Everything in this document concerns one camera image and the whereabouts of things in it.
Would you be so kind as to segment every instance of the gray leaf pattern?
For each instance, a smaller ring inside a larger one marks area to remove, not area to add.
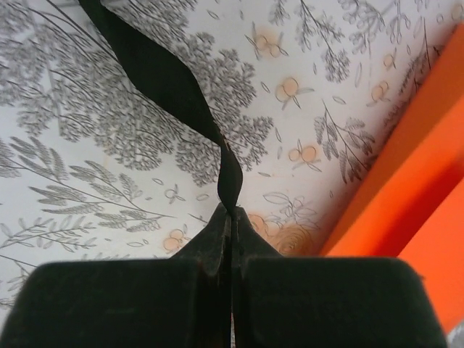
[[[134,88],[76,0],[0,2],[1,325],[43,260],[178,251],[218,202],[220,153]],[[347,203],[462,5],[198,3],[104,1],[193,71],[260,233],[284,254],[317,252],[339,218],[323,197]]]

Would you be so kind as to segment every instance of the black strap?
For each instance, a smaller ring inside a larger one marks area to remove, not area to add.
[[[167,49],[109,11],[100,0],[79,2],[112,47],[134,86],[166,112],[219,145],[217,192],[234,217],[243,174],[190,69]]]

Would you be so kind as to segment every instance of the orange surface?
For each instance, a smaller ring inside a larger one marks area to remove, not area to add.
[[[459,182],[463,176],[463,71],[464,25],[460,25],[322,255],[397,256]],[[444,117],[448,120],[438,127]],[[418,152],[416,148],[434,128],[440,131],[434,130],[433,140],[427,140]],[[413,152],[418,153],[408,159]]]
[[[423,277],[443,329],[464,314],[464,180],[440,204],[399,257]]]

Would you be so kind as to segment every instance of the tree illustration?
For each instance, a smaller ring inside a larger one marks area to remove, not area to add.
[[[92,138],[135,170],[159,167],[162,154],[174,154],[179,168],[196,184],[213,182],[219,165],[218,157],[211,155],[216,146],[205,140],[199,145],[198,135],[140,94],[91,24],[79,25],[65,9],[45,1],[53,12],[35,9],[31,0],[0,4],[0,105],[19,108],[19,126],[35,137],[57,126],[68,141]],[[188,21],[179,9],[192,9],[195,3],[110,5],[192,69],[239,162],[251,170],[267,154],[262,143],[272,120],[243,114],[256,97],[253,66],[241,62],[234,50],[213,57],[210,34],[185,33]]]

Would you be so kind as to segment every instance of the orange fruit illustration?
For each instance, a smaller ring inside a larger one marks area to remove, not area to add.
[[[384,91],[384,94],[389,90],[389,84],[386,81],[382,81],[379,83],[380,88]]]
[[[294,78],[286,78],[283,83],[283,90],[287,96],[295,96],[298,92],[298,82]]]
[[[306,146],[302,152],[302,159],[306,163],[311,163],[316,158],[316,149],[314,146]]]
[[[277,46],[274,43],[269,45],[269,52],[270,52],[270,55],[273,56],[274,58],[277,58],[278,56],[281,55],[281,49],[279,48],[279,46]]]
[[[183,238],[183,231],[181,231],[181,230],[172,230],[169,233],[169,237],[177,239],[177,240],[180,241]]]
[[[268,47],[268,40],[263,35],[258,35],[254,43],[260,51],[264,51]]]
[[[252,223],[253,229],[258,233],[266,233],[268,226],[264,219],[258,215],[248,215],[249,221]]]
[[[299,160],[301,158],[302,154],[299,153],[299,150],[298,149],[293,149],[289,152],[289,159],[292,161],[292,162],[296,162],[297,160]]]
[[[283,85],[278,85],[277,88],[275,89],[275,97],[277,98],[277,100],[279,100],[280,102],[286,102],[287,100],[289,100],[289,96],[287,95],[287,93],[285,92],[285,90],[283,89]]]
[[[166,250],[173,252],[181,247],[181,241],[175,238],[166,238],[162,245]]]
[[[382,87],[376,86],[372,88],[372,93],[370,94],[370,96],[372,96],[373,101],[377,102],[378,100],[380,100],[380,98],[383,95],[384,95],[384,90],[382,89]]]
[[[464,14],[464,6],[462,4],[456,4],[451,10],[451,18],[453,20],[460,20]]]
[[[394,63],[394,58],[392,54],[387,54],[384,58],[384,66],[389,69]]]

